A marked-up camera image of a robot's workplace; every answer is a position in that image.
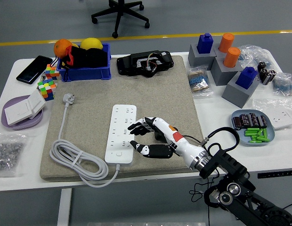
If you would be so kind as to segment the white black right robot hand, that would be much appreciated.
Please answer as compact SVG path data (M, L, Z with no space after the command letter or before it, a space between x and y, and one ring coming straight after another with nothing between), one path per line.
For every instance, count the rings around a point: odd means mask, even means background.
M130 144L146 158L168 159L174 153L184 159L191 169L201 169L202 161L208 157L204 148L190 144L174 127L158 117L139 119L128 127L130 134L145 135L157 132L166 139L166 144L143 145L136 141Z

